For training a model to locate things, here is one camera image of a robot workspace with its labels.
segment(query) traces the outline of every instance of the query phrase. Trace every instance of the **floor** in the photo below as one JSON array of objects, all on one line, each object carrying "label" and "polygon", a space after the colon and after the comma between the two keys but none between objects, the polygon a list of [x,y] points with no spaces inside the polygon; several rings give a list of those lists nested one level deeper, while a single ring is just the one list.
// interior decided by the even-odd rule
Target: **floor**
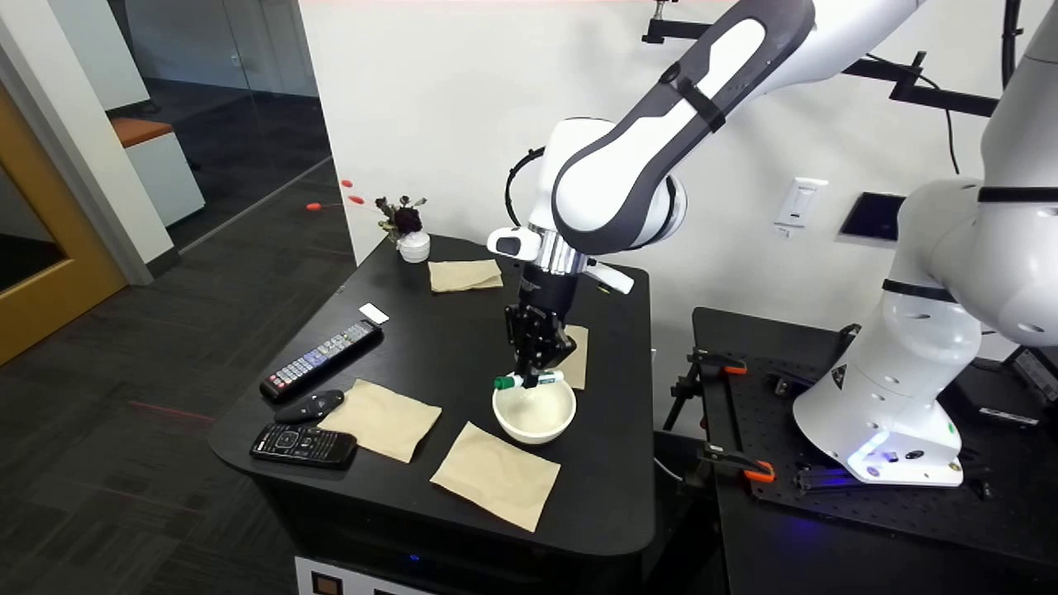
[{"label": "floor", "polygon": [[206,441],[355,270],[336,207],[321,166],[0,368],[0,593],[293,593],[292,542]]}]

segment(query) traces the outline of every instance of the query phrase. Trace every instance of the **white bowl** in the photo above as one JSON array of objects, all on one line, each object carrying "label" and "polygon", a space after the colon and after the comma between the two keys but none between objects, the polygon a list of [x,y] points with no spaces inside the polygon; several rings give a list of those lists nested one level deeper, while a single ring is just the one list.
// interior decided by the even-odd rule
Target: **white bowl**
[{"label": "white bowl", "polygon": [[574,393],[562,376],[534,383],[531,390],[493,390],[493,418],[517,444],[553,444],[574,418]]}]

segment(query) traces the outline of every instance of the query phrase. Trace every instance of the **robotic arm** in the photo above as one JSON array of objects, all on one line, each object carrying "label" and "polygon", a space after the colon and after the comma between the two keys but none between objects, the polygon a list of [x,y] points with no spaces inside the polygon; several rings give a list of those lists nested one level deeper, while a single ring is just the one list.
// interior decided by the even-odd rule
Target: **robotic arm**
[{"label": "robotic arm", "polygon": [[567,119],[545,148],[543,201],[530,228],[489,235],[489,251],[525,267],[507,311],[517,375],[531,387],[571,339],[562,334],[574,279],[616,291],[633,282],[592,253],[668,238],[685,196],[668,172],[746,98],[830,80],[886,39],[922,0],[739,0],[623,122]]},{"label": "robotic arm", "polygon": [[[672,235],[668,172],[746,98],[836,77],[922,0],[739,0],[616,126],[571,119],[549,139],[530,228],[493,232],[525,262],[510,306],[517,375],[534,383],[571,339],[574,279],[633,283],[587,253]],[[899,212],[899,248],[873,321],[792,403],[800,432],[860,484],[958,486],[958,429],[937,403],[977,355],[982,321],[1058,345],[1058,2],[984,131],[984,181],[931,181]]]}]

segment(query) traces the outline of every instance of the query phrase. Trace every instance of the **wall outlet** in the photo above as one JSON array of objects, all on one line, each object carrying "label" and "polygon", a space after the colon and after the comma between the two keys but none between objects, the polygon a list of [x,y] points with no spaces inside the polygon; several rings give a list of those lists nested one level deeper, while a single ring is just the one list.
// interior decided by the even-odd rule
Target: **wall outlet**
[{"label": "wall outlet", "polygon": [[780,228],[807,228],[807,216],[809,216],[809,206],[824,196],[830,181],[828,177],[802,177],[796,176],[791,193],[783,196],[783,206],[772,217],[772,225]]}]

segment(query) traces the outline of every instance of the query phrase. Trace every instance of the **door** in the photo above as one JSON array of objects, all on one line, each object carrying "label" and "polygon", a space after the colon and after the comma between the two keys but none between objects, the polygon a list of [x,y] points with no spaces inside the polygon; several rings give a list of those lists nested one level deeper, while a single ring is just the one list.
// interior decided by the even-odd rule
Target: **door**
[{"label": "door", "polygon": [[121,273],[0,85],[0,364],[119,288]]}]

